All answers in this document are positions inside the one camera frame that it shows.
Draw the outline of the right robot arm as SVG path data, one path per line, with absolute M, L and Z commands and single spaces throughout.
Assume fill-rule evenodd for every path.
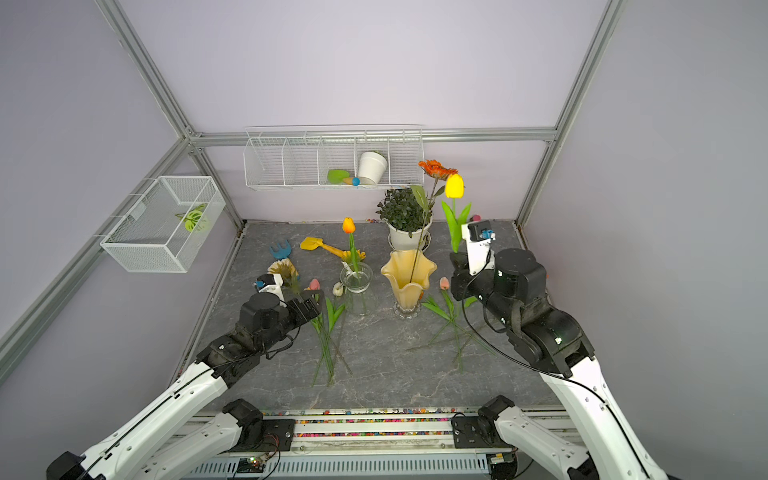
M 534 254 L 504 249 L 489 259 L 453 253 L 451 292 L 474 297 L 498 318 L 517 355 L 555 393 L 581 442 L 575 445 L 525 416 L 504 396 L 481 410 L 487 430 L 558 479 L 665 479 L 610 389 L 579 323 L 546 295 L 546 270 Z

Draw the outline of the yellow fluted vase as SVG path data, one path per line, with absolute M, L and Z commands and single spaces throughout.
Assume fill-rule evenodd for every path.
M 394 295 L 394 311 L 404 319 L 418 314 L 421 298 L 430 287 L 430 276 L 437 264 L 418 249 L 394 250 L 380 273 L 389 281 Z

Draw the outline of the clear glass vase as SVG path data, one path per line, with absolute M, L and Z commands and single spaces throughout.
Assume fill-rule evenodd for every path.
M 369 265 L 360 263 L 354 270 L 349 263 L 343 263 L 340 280 L 344 287 L 344 305 L 349 315 L 364 317 L 373 307 L 370 285 L 373 272 Z

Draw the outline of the orange tulip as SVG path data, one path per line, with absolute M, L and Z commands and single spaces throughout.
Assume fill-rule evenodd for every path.
M 348 235 L 348 247 L 349 247 L 348 251 L 355 253 L 357 251 L 356 244 L 355 244 L 355 237 L 354 237 L 356 226 L 352 218 L 346 217 L 343 220 L 342 230 L 345 234 Z M 342 283 L 345 285 L 347 289 L 351 289 L 353 293 L 360 293 L 361 292 L 360 266 L 356 271 L 353 271 L 344 262 L 343 270 L 344 270 L 344 277 L 343 277 Z

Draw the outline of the cream gerbera flower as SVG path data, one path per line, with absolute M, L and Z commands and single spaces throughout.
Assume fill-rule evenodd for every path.
M 279 275 L 282 285 L 294 294 L 300 291 L 300 274 L 289 258 L 276 260 L 268 267 L 270 274 Z

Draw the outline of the orange gerbera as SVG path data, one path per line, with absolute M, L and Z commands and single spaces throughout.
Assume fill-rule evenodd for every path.
M 420 161 L 419 166 L 424 173 L 435 180 L 432 192 L 427 194 L 421 185 L 413 185 L 410 189 L 413 191 L 419 204 L 424 208 L 427 215 L 431 215 L 436 198 L 444 194 L 445 183 L 448 177 L 458 172 L 457 169 L 444 167 L 437 160 Z

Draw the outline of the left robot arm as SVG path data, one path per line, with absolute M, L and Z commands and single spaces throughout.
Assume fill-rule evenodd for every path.
M 260 445 L 266 433 L 263 414 L 242 399 L 183 439 L 168 440 L 261 359 L 289 349 L 300 327 L 321 317 L 325 304 L 321 290 L 289 300 L 281 293 L 252 295 L 233 330 L 203 349 L 166 391 L 83 454 L 60 455 L 47 468 L 47 478 L 180 479 L 222 452 Z

